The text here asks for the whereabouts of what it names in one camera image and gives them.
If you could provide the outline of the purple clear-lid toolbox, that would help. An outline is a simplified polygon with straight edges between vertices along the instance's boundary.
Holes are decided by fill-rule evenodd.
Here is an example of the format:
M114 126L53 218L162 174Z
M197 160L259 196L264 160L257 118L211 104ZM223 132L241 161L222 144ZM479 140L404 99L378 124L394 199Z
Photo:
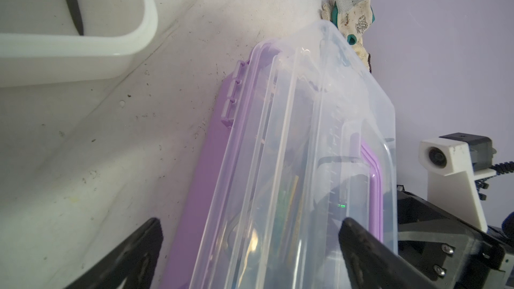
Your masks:
M328 21L223 81L162 288L349 288L352 218L398 249L395 110Z

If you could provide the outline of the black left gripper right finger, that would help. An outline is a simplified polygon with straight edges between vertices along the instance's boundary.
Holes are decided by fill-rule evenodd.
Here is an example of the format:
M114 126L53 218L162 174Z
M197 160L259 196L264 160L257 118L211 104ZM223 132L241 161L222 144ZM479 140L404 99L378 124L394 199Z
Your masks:
M391 252L356 220L342 221L338 234L352 288L434 288L409 263Z

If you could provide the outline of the white plastic toolbox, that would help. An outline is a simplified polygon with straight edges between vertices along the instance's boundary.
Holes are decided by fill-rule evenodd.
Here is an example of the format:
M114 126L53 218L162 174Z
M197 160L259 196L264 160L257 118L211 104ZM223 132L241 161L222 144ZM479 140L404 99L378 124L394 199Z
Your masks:
M157 32L154 0L78 0L80 36L66 0L1 0L1 86L114 78Z

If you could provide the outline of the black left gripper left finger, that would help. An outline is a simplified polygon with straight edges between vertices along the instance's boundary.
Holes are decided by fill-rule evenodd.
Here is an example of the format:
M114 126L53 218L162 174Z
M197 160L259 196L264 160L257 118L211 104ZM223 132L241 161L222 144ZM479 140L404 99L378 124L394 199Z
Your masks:
M163 243L161 222L148 219L68 288L150 288Z

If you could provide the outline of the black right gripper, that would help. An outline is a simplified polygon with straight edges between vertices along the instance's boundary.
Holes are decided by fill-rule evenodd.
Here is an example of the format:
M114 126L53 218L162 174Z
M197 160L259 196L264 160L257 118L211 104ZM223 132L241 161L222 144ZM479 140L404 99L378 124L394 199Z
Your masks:
M512 288L513 217L480 231L397 188L398 254L437 288Z

